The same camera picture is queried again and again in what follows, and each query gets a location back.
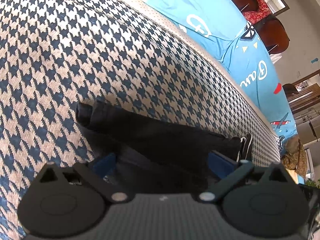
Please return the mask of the black garment red print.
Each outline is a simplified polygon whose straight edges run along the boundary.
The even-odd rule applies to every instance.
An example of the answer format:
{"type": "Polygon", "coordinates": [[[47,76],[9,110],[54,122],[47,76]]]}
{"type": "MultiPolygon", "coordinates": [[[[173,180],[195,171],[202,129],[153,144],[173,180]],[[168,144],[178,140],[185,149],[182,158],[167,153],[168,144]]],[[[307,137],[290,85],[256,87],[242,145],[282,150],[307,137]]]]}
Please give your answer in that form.
{"type": "Polygon", "coordinates": [[[79,103],[75,118],[95,158],[116,156],[115,181],[142,193],[205,190],[208,154],[240,161],[252,158],[252,136],[227,138],[197,127],[164,122],[96,101],[79,103]]]}

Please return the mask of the blue cartoon print bedsheet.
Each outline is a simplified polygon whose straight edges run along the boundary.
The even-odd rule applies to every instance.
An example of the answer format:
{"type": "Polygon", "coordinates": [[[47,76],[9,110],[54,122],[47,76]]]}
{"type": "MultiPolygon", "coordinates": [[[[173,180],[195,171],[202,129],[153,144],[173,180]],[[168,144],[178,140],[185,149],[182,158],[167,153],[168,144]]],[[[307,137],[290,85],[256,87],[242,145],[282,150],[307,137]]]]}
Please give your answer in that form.
{"type": "Polygon", "coordinates": [[[217,59],[263,113],[277,135],[296,122],[269,53],[232,0],[142,0],[217,59]]]}

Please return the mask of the brown fluffy blanket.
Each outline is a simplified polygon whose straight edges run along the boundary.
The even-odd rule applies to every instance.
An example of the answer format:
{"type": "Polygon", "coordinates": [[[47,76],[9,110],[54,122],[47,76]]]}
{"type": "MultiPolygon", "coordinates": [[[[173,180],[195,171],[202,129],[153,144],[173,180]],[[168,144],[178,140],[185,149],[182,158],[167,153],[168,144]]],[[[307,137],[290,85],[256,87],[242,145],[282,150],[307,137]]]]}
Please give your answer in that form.
{"type": "Polygon", "coordinates": [[[285,154],[281,163],[288,170],[294,170],[302,178],[306,178],[307,155],[301,143],[299,135],[289,138],[284,146],[285,154]]]}

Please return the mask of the red patterned cloth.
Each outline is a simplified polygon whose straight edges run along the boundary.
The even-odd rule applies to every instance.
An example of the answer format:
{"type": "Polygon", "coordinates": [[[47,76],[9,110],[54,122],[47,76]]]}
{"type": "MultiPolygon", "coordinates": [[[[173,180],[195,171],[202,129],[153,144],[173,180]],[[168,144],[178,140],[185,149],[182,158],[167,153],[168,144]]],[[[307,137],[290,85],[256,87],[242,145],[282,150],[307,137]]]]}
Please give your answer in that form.
{"type": "Polygon", "coordinates": [[[272,15],[272,11],[268,7],[265,0],[253,0],[253,9],[247,9],[242,12],[245,19],[251,24],[256,24],[264,18],[272,15]]]}

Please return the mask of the brown wooden chair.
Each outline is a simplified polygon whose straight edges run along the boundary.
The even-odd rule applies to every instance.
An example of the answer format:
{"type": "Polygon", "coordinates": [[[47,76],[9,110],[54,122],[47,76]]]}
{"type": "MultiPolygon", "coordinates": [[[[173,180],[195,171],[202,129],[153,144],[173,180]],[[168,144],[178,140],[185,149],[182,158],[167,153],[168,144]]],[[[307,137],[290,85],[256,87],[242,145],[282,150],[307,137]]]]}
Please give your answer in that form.
{"type": "MultiPolygon", "coordinates": [[[[254,8],[253,0],[232,1],[241,13],[246,11],[247,9],[254,8]]],[[[272,15],[252,25],[259,34],[263,44],[265,45],[270,55],[282,53],[289,47],[290,39],[285,31],[285,28],[273,13],[272,15]]]]}

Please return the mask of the green potted plant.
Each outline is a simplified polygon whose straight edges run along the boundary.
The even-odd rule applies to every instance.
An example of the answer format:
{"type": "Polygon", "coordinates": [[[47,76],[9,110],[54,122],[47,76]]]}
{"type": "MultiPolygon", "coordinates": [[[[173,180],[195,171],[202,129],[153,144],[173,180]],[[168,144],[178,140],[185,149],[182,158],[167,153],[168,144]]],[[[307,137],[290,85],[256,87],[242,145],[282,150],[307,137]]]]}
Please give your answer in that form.
{"type": "Polygon", "coordinates": [[[318,179],[317,181],[308,179],[308,180],[305,181],[305,185],[320,189],[320,179],[318,179]]]}

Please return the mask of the houndstooth mattress cover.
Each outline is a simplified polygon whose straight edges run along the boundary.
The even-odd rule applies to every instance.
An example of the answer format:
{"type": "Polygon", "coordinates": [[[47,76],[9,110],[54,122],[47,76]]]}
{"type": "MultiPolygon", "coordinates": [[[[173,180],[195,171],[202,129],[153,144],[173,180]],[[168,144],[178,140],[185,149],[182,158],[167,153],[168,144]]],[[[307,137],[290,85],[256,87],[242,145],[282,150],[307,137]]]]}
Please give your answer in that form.
{"type": "Polygon", "coordinates": [[[1,0],[1,239],[42,166],[90,160],[78,102],[106,100],[226,137],[251,132],[253,161],[280,159],[270,125],[204,50],[138,0],[1,0]]]}

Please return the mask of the white cloth on chair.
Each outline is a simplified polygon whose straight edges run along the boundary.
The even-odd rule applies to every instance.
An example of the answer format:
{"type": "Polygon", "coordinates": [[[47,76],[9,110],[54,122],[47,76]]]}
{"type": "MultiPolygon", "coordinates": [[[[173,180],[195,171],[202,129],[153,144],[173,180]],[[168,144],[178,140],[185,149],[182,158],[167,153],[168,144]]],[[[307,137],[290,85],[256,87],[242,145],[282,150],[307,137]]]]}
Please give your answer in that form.
{"type": "Polygon", "coordinates": [[[282,58],[282,53],[277,53],[277,54],[271,54],[270,55],[271,61],[273,64],[278,62],[282,58]]]}

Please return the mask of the grey refrigerator with magnets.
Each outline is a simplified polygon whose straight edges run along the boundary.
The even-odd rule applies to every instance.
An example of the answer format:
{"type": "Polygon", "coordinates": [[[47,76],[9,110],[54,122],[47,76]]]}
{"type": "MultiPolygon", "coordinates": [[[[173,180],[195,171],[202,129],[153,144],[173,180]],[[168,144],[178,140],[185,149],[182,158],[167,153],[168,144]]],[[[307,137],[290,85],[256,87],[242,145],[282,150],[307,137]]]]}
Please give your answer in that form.
{"type": "Polygon", "coordinates": [[[319,110],[310,107],[294,115],[297,132],[303,145],[319,142],[319,110]]]}

